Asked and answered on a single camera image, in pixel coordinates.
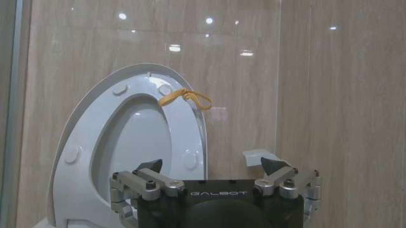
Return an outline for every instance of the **white toilet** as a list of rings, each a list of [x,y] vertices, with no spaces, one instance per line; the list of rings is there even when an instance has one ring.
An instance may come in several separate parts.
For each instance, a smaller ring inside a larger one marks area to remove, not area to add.
[[[193,102],[158,100],[188,88],[180,73],[157,64],[114,72],[81,101],[59,142],[49,215],[37,228],[119,228],[110,208],[110,177],[163,159],[174,179],[208,177],[206,125]]]

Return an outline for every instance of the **bolt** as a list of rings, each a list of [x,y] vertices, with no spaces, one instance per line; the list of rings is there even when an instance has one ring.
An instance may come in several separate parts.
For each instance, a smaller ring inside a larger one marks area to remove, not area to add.
[[[272,183],[270,183],[268,180],[265,180],[265,179],[258,180],[258,183],[260,183],[261,185],[270,185],[270,184],[272,184]]]
[[[118,85],[114,89],[114,95],[121,96],[129,89],[127,85]]]
[[[170,188],[177,188],[177,186],[181,184],[181,181],[174,180],[169,183]]]
[[[115,172],[115,173],[114,173],[114,180],[117,180],[118,175],[119,175],[119,173]]]
[[[147,189],[147,190],[153,190],[153,189],[155,189],[155,188],[157,188],[157,183],[155,183],[155,181],[153,181],[153,180],[147,181],[147,183],[146,183],[146,189]]]
[[[289,188],[293,188],[294,187],[294,180],[293,179],[288,179],[285,182],[284,182],[284,185]]]

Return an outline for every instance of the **toilet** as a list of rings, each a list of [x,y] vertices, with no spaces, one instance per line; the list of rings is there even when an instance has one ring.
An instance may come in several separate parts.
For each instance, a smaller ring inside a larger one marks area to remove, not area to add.
[[[181,74],[157,64],[125,67],[93,88],[63,130],[37,228],[123,227],[110,208],[110,177],[143,162],[163,159],[161,173],[173,179],[206,179],[202,111],[182,98],[158,105],[182,88],[192,90]]]

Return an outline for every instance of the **raised toilet lid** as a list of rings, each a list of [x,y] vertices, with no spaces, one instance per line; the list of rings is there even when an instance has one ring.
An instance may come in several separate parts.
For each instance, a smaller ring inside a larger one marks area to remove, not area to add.
[[[79,103],[63,131],[51,180],[49,221],[65,227],[121,227],[110,208],[109,179],[142,162],[163,159],[162,174],[206,179],[206,127],[194,103],[158,100],[182,76],[155,64],[114,72]]]

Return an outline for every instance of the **beige wall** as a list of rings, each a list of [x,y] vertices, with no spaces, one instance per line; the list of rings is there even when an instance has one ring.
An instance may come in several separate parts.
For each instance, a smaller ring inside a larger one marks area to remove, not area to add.
[[[242,151],[276,146],[280,10],[280,0],[34,0],[19,228],[46,216],[51,165],[75,105],[134,63],[173,67],[213,97],[209,177],[260,175],[246,169]],[[182,51],[170,52],[170,44]],[[242,49],[254,56],[241,56]]]
[[[406,1],[284,0],[281,18],[278,152],[325,178],[314,227],[405,227]]]

